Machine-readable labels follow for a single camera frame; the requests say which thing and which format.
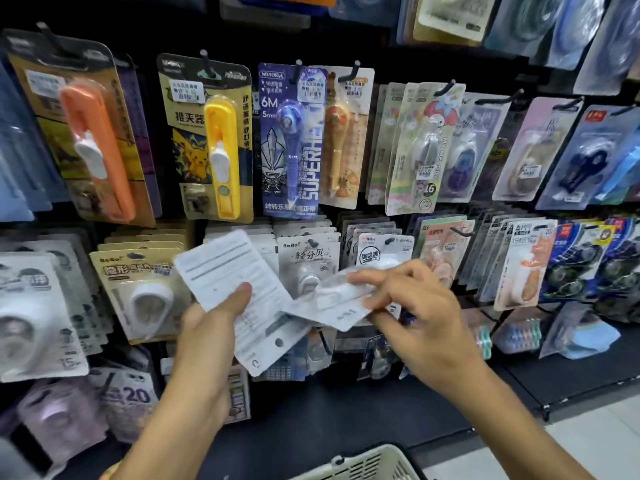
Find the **floor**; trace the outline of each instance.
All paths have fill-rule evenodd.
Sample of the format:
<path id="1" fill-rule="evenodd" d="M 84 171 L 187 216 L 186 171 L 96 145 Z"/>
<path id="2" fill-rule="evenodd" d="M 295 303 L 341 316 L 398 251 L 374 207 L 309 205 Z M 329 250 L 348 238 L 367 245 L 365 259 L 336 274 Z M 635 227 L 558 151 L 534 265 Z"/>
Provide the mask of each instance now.
<path id="1" fill-rule="evenodd" d="M 598 480 L 640 478 L 640 395 L 547 427 Z M 429 480 L 508 480 L 488 448 L 424 469 Z"/>

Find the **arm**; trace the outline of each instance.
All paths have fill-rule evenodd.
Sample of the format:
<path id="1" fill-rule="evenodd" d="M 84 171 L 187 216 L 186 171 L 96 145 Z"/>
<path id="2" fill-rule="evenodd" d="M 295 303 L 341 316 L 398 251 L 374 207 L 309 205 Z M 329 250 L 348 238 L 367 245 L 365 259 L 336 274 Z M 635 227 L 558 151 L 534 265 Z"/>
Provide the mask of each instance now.
<path id="1" fill-rule="evenodd" d="M 485 364 L 453 293 L 419 260 L 388 271 L 359 271 L 352 283 L 378 290 L 364 305 L 409 369 L 469 420 L 511 480 L 595 480 L 540 426 Z M 396 302 L 416 316 L 409 327 L 384 307 Z"/>
<path id="2" fill-rule="evenodd" d="M 229 414 L 234 322 L 250 298 L 251 286 L 243 283 L 209 313 L 197 304 L 185 312 L 171 380 L 111 480 L 196 478 Z"/>

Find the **right hand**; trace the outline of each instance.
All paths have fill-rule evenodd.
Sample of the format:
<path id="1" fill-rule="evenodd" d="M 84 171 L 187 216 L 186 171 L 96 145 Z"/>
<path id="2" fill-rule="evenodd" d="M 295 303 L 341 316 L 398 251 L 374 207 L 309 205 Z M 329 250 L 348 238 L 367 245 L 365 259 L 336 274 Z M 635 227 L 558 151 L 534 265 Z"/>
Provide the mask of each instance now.
<path id="1" fill-rule="evenodd" d="M 486 368 L 455 295 L 420 260 L 385 271 L 351 273 L 347 281 L 377 288 L 363 298 L 364 306 L 372 310 L 368 320 L 427 386 L 452 399 L 459 386 Z M 391 303 L 402 305 L 416 320 L 404 327 L 385 310 Z"/>

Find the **red label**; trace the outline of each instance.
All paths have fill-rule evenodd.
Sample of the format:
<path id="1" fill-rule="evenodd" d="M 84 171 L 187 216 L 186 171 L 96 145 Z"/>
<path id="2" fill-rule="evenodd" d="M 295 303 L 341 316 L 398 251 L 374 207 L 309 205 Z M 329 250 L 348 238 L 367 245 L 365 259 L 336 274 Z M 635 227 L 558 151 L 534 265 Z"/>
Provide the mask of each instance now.
<path id="1" fill-rule="evenodd" d="M 558 237 L 569 237 L 569 234 L 571 234 L 571 227 L 573 227 L 572 224 L 563 224 Z"/>
<path id="2" fill-rule="evenodd" d="M 584 117 L 584 120 L 588 123 L 599 123 L 600 121 L 604 120 L 606 115 L 606 111 L 589 111 Z"/>

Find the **left hand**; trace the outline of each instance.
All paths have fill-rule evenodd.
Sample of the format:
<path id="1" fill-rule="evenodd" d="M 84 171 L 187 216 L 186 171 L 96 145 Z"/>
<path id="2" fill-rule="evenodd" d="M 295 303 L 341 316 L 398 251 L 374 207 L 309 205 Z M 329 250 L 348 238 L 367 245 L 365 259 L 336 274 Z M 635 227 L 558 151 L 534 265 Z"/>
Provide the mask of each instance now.
<path id="1" fill-rule="evenodd" d="M 229 414 L 228 373 L 234 358 L 234 323 L 251 299 L 251 284 L 242 283 L 219 306 L 205 313 L 199 303 L 182 316 L 171 380 L 167 389 L 210 401 L 224 421 Z"/>

